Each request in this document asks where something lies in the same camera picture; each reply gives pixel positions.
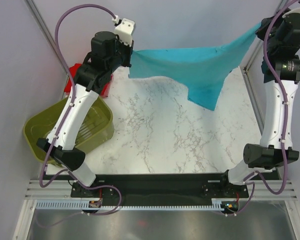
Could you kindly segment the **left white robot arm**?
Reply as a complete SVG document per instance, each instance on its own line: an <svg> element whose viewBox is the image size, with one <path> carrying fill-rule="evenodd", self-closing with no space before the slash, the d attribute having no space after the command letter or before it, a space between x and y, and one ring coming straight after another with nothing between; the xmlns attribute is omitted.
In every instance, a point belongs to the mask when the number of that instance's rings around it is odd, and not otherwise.
<svg viewBox="0 0 300 240"><path fill-rule="evenodd" d="M100 185L85 163L86 154L75 147L75 141L92 104L98 99L112 73L118 67L130 67L133 37L129 32L100 31L91 39L91 51L77 69L67 102L51 132L39 138L37 146L45 159L54 159L81 182L82 191L96 196Z"/></svg>

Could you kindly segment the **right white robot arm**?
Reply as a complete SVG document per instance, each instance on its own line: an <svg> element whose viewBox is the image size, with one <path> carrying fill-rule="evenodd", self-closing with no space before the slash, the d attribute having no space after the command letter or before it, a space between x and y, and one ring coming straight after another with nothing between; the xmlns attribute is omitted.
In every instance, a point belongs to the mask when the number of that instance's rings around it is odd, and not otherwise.
<svg viewBox="0 0 300 240"><path fill-rule="evenodd" d="M255 32L263 41L261 70L266 93L266 113L259 144L246 144L243 159L222 176L219 191L225 197L256 175L283 167L287 181L288 164L298 160L293 149L291 123L293 105L300 83L300 7L290 9L291 0L276 15L265 18Z"/></svg>

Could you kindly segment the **teal t shirt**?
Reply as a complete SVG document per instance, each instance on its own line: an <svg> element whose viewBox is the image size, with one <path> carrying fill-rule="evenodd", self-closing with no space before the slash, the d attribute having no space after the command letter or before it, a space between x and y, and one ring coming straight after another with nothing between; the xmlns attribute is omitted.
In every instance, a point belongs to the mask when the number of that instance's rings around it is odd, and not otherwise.
<svg viewBox="0 0 300 240"><path fill-rule="evenodd" d="M129 76L173 79L188 88L189 101L213 111L225 78L241 64L260 26L257 23L237 39L219 46L134 51Z"/></svg>

